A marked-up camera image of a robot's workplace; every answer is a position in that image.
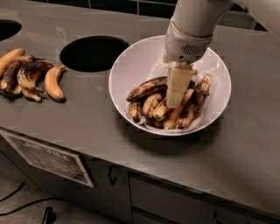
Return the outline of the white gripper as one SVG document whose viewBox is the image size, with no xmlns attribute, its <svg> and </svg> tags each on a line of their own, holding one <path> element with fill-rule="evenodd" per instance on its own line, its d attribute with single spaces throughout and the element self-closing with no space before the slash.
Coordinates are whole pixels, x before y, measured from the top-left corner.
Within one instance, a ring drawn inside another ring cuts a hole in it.
<svg viewBox="0 0 280 224">
<path fill-rule="evenodd" d="M 165 35 L 166 52 L 162 61 L 164 63 L 177 61 L 167 74 L 166 105 L 169 108 L 175 109 L 180 105 L 194 74 L 190 64 L 203 57 L 211 43 L 212 36 L 210 34 L 199 37 L 188 34 L 178 28 L 174 21 L 169 23 Z"/>
</svg>

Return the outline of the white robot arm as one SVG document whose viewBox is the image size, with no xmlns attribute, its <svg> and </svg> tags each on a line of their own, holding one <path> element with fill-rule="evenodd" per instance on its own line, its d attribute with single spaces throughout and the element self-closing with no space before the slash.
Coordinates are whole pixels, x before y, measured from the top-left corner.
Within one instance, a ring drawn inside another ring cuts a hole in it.
<svg viewBox="0 0 280 224">
<path fill-rule="evenodd" d="M 280 0 L 178 0 L 165 34 L 165 55 L 171 62 L 168 107 L 174 109 L 181 103 L 194 75 L 192 63 L 204 56 L 218 21 L 233 4 L 280 39 Z"/>
</svg>

